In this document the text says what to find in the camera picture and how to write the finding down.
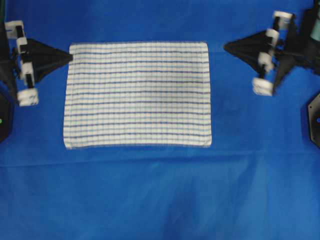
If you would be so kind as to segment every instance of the blue backdrop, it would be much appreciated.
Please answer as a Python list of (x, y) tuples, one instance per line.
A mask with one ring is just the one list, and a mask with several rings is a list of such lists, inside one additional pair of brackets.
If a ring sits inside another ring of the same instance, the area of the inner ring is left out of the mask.
[(297, 14), (312, 0), (9, 0), (28, 37), (71, 43), (206, 41), (212, 147), (66, 150), (68, 66), (16, 108), (0, 144), (0, 239), (256, 240), (320, 238), (320, 150), (306, 103), (319, 77), (297, 68), (276, 97), (252, 92), (254, 71), (223, 44)]

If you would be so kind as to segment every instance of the white towel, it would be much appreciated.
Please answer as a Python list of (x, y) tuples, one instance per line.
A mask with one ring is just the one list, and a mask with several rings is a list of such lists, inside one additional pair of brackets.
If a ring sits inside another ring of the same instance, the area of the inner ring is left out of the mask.
[(73, 44), (64, 108), (68, 149), (212, 143), (204, 42)]

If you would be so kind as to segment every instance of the black panel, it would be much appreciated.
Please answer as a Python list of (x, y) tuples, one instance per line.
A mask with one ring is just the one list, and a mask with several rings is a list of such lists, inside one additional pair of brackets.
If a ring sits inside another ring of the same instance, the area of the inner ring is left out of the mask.
[(310, 139), (320, 148), (320, 94), (308, 105), (308, 116)]
[(11, 103), (0, 93), (0, 143), (11, 133), (12, 116), (13, 109)]

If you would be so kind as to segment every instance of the green component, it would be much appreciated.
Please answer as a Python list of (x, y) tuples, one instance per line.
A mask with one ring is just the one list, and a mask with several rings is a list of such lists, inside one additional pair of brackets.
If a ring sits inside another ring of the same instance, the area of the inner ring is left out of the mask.
[(310, 35), (310, 37), (318, 42), (320, 42), (320, 9), (318, 12), (318, 18), (315, 21), (312, 33)]

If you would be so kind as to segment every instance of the blue cloth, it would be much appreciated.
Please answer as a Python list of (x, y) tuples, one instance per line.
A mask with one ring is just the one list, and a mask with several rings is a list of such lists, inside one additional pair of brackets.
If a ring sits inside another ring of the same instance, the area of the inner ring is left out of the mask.
[(306, 103), (319, 77), (296, 68), (276, 97), (223, 44), (302, 15), (312, 0), (10, 0), (7, 20), (67, 51), (73, 42), (207, 41), (212, 147), (66, 150), (68, 67), (16, 108), (0, 144), (0, 239), (319, 239), (320, 150)]

